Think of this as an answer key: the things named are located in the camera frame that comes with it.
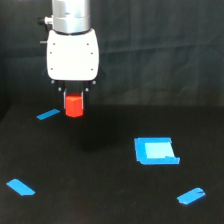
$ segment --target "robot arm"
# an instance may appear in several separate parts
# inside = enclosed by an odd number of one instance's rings
[[[38,23],[52,24],[46,41],[47,72],[53,81],[63,82],[59,89],[66,109],[64,81],[83,81],[84,93],[89,92],[89,82],[96,83],[99,48],[91,28],[90,0],[52,0],[52,8],[53,15]]]

